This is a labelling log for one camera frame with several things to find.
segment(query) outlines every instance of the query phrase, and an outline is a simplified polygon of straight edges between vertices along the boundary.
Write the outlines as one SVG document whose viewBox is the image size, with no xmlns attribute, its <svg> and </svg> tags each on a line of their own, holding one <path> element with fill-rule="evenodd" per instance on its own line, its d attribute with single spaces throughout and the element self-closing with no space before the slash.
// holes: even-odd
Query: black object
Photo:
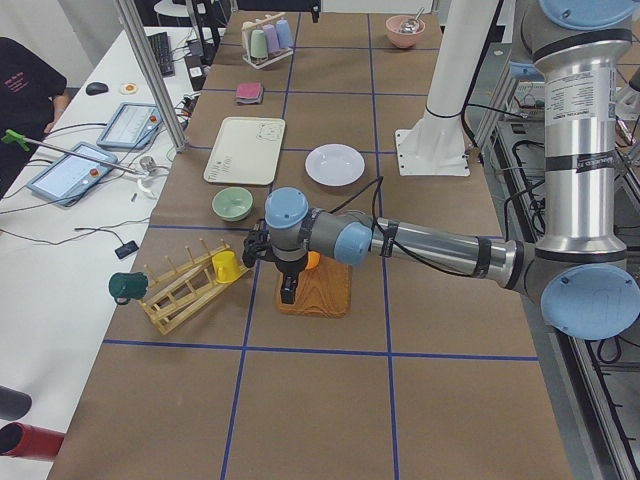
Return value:
<svg viewBox="0 0 640 480">
<path fill-rule="evenodd" d="M 191 55 L 197 55 L 198 57 L 204 55 L 202 44 L 198 40 L 187 40 L 187 47 L 189 47 L 189 53 Z"/>
<path fill-rule="evenodd" d="M 196 37 L 197 37 L 197 42 L 200 43 L 200 47 L 202 50 L 202 53 L 200 54 L 200 61 L 202 62 L 203 65 L 211 65 L 213 63 L 213 58 L 216 55 L 216 52 L 218 51 L 218 47 L 220 46 L 220 32 L 218 31 L 218 27 L 220 26 L 226 26 L 226 22 L 224 24 L 220 24 L 217 20 L 218 18 L 218 13 L 216 13 L 215 11 L 215 7 L 214 5 L 211 4 L 211 2 L 206 1 L 203 2 L 204 3 L 204 10 L 205 10 L 205 14 L 204 15 L 200 15 L 198 12 L 198 3 L 201 3 L 199 0 L 189 0 L 190 2 L 190 7 L 193 10 L 194 14 L 195 14 L 195 31 L 196 31 Z M 204 37 L 204 31 L 203 28 L 204 27 L 209 27 L 209 29 L 211 30 L 211 37 L 213 40 L 213 44 L 211 44 L 210 42 L 205 40 Z"/>
<path fill-rule="evenodd" d="M 194 92 L 202 90 L 207 75 L 204 72 L 202 61 L 198 55 L 187 55 L 184 57 L 184 64 L 187 66 L 187 73 L 191 81 L 191 88 Z"/>
<path fill-rule="evenodd" d="M 26 393 L 11 390 L 0 385 L 0 418 L 17 420 L 31 409 L 31 397 Z"/>
<path fill-rule="evenodd" d="M 257 260 L 274 262 L 278 271 L 282 272 L 280 301 L 286 305 L 293 305 L 296 301 L 298 275 L 307 266 L 308 254 L 305 253 L 301 258 L 287 262 L 276 257 L 271 247 L 269 231 L 266 230 L 266 224 L 263 220 L 253 226 L 243 243 L 242 263 L 247 268 L 252 268 Z"/>
<path fill-rule="evenodd" d="M 87 92 L 87 95 L 98 95 L 108 92 L 109 86 L 102 82 L 91 82 L 84 91 Z"/>
<path fill-rule="evenodd" d="M 158 67 L 160 67 L 160 73 L 163 77 L 170 77 L 175 75 L 176 71 L 173 66 L 173 54 L 171 53 L 171 46 L 169 44 L 169 34 L 167 32 L 160 32 L 154 35 L 147 35 L 149 44 L 151 45 L 151 51 L 156 59 Z"/>
<path fill-rule="evenodd" d="M 274 12 L 310 12 L 313 23 L 320 19 L 320 0 L 238 0 L 240 10 L 258 10 Z"/>
<path fill-rule="evenodd" d="M 138 244 L 133 240 L 131 240 L 130 242 L 125 243 L 121 247 L 116 248 L 116 255 L 120 260 L 122 260 L 123 258 L 131 255 L 133 252 L 137 252 L 137 251 L 138 251 Z"/>
<path fill-rule="evenodd" d="M 640 92 L 640 68 L 636 70 L 636 73 L 634 73 L 631 80 L 629 80 L 629 86 L 636 92 Z"/>
</svg>

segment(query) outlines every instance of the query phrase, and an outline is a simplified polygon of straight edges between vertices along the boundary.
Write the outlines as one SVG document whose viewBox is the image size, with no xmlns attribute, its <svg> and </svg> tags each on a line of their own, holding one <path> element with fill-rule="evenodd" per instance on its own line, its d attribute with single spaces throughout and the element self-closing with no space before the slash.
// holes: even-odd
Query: red cylinder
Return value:
<svg viewBox="0 0 640 480">
<path fill-rule="evenodd" d="M 0 429 L 0 455 L 52 462 L 64 433 L 12 422 Z"/>
</svg>

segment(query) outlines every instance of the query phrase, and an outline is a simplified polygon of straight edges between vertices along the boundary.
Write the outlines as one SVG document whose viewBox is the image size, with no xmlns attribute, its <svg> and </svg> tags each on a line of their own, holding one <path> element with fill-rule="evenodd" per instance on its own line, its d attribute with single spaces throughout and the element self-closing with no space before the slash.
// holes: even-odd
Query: white desk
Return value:
<svg viewBox="0 0 640 480">
<path fill-rule="evenodd" d="M 172 48 L 185 40 L 188 28 L 149 28 L 148 33 L 168 31 Z M 181 58 L 177 51 L 174 58 Z M 192 93 L 182 60 L 176 75 L 165 78 L 174 104 Z M 83 88 L 56 125 L 56 128 L 85 122 L 106 123 L 122 102 L 154 103 L 149 88 L 135 61 L 126 34 L 122 32 L 86 83 L 101 81 L 109 92 L 88 96 Z M 122 95 L 124 82 L 135 83 L 138 92 Z M 70 148 L 79 141 L 95 142 L 100 127 L 80 127 L 53 134 L 46 141 Z M 158 135 L 147 154 L 159 165 L 170 166 L 172 144 L 166 131 Z M 39 149 L 34 158 L 56 159 L 57 152 Z M 128 164 L 135 153 L 123 164 Z M 27 166 L 8 195 L 40 171 Z M 120 172 L 114 170 L 108 178 Z M 164 177 L 152 189 L 159 194 Z M 22 189 L 17 195 L 0 201 L 0 212 L 39 205 L 44 200 Z M 75 227 L 115 225 L 126 220 L 148 217 L 156 203 L 137 187 L 136 177 L 125 174 L 92 189 L 72 207 L 46 205 L 22 212 L 0 214 L 0 228 L 27 237 L 59 241 L 78 233 Z M 147 224 L 113 229 L 127 242 L 138 244 Z M 82 240 L 59 246 L 38 245 L 0 233 L 0 385 L 31 395 L 33 406 L 20 422 L 65 432 L 91 370 L 115 303 L 107 285 L 115 272 L 128 272 L 135 255 L 118 260 L 114 249 L 118 239 L 97 232 Z M 6 421 L 0 421 L 0 427 Z M 48 475 L 51 463 L 0 457 L 0 478 L 38 480 Z"/>
<path fill-rule="evenodd" d="M 156 17 L 158 18 L 158 23 L 162 25 L 162 21 L 160 20 L 160 16 L 172 17 L 178 19 L 178 24 L 182 26 L 180 23 L 180 19 L 187 19 L 187 25 L 191 25 L 191 21 L 189 20 L 189 11 L 187 10 L 186 5 L 178 5 L 173 3 L 172 0 L 161 0 L 153 6 L 153 10 L 156 12 Z M 204 14 L 205 7 L 204 4 L 198 4 L 198 12 L 200 14 Z"/>
</svg>

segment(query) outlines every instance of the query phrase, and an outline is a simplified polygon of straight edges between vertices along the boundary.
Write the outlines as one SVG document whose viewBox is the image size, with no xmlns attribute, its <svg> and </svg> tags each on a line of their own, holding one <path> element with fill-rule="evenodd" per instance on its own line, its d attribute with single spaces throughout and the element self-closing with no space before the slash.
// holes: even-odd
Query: white tray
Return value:
<svg viewBox="0 0 640 480">
<path fill-rule="evenodd" d="M 210 183 L 270 184 L 276 176 L 284 127 L 280 118 L 225 118 L 204 179 Z"/>
</svg>

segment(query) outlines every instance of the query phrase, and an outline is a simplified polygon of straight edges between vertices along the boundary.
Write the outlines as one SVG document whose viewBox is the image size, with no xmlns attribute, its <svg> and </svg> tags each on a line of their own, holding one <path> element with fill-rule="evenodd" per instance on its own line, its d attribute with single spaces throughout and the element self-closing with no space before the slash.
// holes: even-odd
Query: spoon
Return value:
<svg viewBox="0 0 640 480">
<path fill-rule="evenodd" d="M 424 12 L 424 7 L 422 7 L 415 17 L 409 18 L 402 22 L 400 25 L 400 29 L 398 30 L 400 33 L 416 33 L 420 28 L 420 22 L 418 22 L 418 18 Z"/>
</svg>

